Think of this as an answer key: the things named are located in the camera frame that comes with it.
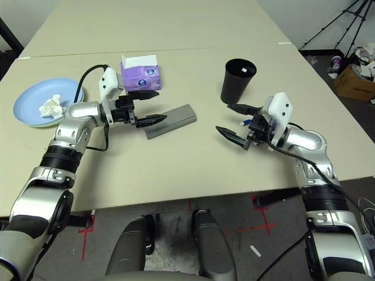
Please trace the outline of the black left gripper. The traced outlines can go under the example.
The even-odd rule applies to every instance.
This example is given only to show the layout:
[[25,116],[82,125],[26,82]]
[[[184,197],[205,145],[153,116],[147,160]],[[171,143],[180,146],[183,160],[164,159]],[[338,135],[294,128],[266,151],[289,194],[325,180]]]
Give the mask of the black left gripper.
[[134,112],[133,100],[148,100],[158,96],[159,93],[151,90],[129,91],[127,95],[119,96],[115,100],[115,108],[111,111],[114,123],[123,122],[124,124],[135,125],[137,128],[156,125],[167,118],[167,115],[154,114],[145,118],[137,118]]

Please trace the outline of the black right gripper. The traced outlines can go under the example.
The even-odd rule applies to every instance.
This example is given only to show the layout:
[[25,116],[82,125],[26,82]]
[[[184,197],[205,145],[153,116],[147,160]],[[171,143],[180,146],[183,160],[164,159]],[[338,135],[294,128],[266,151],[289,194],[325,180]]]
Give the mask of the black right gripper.
[[[268,143],[272,141],[274,131],[276,129],[276,121],[271,118],[267,121],[266,118],[260,113],[261,107],[253,107],[246,104],[228,104],[227,108],[243,114],[251,115],[253,118],[248,125],[249,133],[248,139],[256,144]],[[238,136],[235,132],[220,126],[216,126],[216,130],[225,137],[228,141],[240,146],[244,150],[248,150],[249,141]]]

